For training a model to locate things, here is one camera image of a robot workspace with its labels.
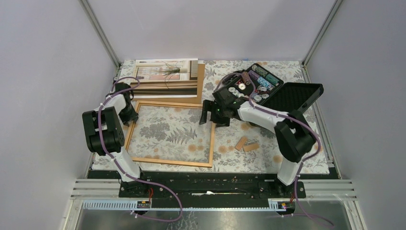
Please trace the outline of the wooden picture frame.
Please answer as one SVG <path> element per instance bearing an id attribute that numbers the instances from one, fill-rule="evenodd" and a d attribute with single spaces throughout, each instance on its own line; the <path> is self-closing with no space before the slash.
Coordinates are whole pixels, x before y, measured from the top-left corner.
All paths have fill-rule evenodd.
<path id="1" fill-rule="evenodd" d="M 139 115 L 124 147 L 137 162 L 211 168 L 215 124 L 200 125 L 203 106 L 193 103 L 136 101 Z"/>

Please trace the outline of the brown cardboard backing board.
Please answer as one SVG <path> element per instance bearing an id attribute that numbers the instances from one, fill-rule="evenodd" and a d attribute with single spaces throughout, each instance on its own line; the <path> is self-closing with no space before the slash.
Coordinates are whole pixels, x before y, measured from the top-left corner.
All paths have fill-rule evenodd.
<path id="1" fill-rule="evenodd" d="M 205 74 L 205 64 L 198 64 L 197 96 L 196 97 L 169 97 L 169 98 L 134 98 L 133 101 L 154 101 L 171 103 L 200 104 L 202 99 L 203 80 Z"/>

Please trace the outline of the printed photo of plant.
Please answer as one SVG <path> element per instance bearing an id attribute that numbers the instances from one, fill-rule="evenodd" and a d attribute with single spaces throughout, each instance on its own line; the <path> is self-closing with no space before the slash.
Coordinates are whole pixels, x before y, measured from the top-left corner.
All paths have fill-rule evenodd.
<path id="1" fill-rule="evenodd" d="M 139 86 L 134 99 L 196 98 L 198 59 L 142 59 L 135 61 L 133 77 Z"/>

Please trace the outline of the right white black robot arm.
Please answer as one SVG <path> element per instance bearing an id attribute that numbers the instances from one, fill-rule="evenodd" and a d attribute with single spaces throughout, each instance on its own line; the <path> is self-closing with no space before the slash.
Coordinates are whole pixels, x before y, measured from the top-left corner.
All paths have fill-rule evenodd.
<path id="1" fill-rule="evenodd" d="M 199 123 L 210 120 L 218 127 L 227 127 L 231 119 L 250 122 L 272 132 L 282 154 L 275 193 L 287 197 L 297 185 L 304 162 L 321 151 L 321 141 L 308 125 L 303 114 L 273 110 L 259 105 L 251 95 L 237 95 L 223 87 L 213 92 L 214 100 L 204 100 Z"/>

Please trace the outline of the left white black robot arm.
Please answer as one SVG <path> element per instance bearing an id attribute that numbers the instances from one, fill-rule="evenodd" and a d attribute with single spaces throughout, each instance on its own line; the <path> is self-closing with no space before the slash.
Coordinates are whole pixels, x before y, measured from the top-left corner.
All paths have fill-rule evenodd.
<path id="1" fill-rule="evenodd" d="M 101 105 L 82 114 L 85 138 L 90 152 L 106 156 L 121 177 L 121 189 L 142 197 L 148 192 L 148 183 L 140 178 L 141 169 L 135 165 L 124 143 L 123 127 L 135 124 L 139 115 L 132 101 L 130 85 L 115 83 Z"/>

